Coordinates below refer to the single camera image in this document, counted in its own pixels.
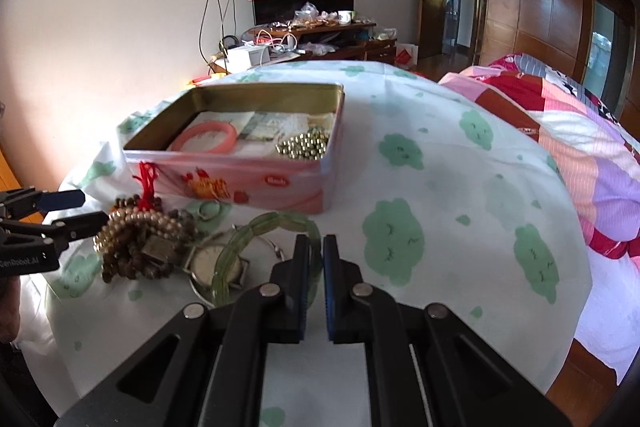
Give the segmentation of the person left hand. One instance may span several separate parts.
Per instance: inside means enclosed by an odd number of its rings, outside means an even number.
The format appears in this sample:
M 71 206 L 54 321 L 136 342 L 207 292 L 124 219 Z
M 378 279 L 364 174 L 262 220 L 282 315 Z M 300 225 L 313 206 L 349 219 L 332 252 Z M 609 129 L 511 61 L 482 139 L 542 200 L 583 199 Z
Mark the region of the person left hand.
M 21 326 L 21 279 L 8 277 L 1 291 L 0 300 L 0 343 L 13 341 Z

